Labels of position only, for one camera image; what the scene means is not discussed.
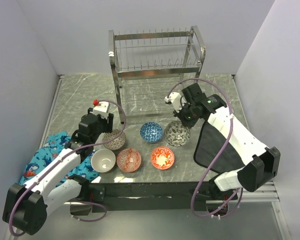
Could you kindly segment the black white leaf bowl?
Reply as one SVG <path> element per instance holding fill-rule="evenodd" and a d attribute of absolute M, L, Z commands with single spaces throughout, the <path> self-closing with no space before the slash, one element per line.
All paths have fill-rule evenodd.
<path fill-rule="evenodd" d="M 190 139 L 191 131 L 181 121 L 171 121 L 164 129 L 165 141 L 173 147 L 184 146 Z"/>

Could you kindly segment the steel two-tier dish rack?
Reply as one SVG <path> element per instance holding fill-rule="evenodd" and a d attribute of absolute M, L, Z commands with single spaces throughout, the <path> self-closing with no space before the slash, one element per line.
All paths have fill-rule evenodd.
<path fill-rule="evenodd" d="M 171 86 L 199 77 L 206 45 L 199 27 L 108 32 L 108 58 L 121 122 L 172 113 L 165 104 Z"/>

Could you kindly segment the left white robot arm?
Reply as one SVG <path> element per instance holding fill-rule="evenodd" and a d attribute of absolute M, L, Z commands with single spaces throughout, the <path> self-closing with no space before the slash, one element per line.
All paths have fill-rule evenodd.
<path fill-rule="evenodd" d="M 99 136 L 112 132 L 113 121 L 107 102 L 90 107 L 57 157 L 31 179 L 8 189 L 2 219 L 12 236 L 36 234 L 47 217 L 68 201 L 93 205 L 88 174 L 70 172 L 86 166 Z"/>

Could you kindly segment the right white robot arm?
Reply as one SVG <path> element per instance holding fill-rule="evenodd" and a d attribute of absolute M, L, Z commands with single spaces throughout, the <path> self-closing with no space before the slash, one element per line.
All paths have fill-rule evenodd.
<path fill-rule="evenodd" d="M 183 126 L 192 128 L 198 119 L 213 127 L 228 141 L 243 165 L 231 171 L 222 171 L 210 180 L 209 193 L 221 199 L 228 190 L 243 188 L 254 192 L 272 180 L 278 173 L 281 153 L 258 140 L 233 115 L 230 105 L 217 94 L 206 96 L 198 83 L 193 83 L 182 93 L 169 92 L 165 103 L 174 108 L 174 116 Z"/>

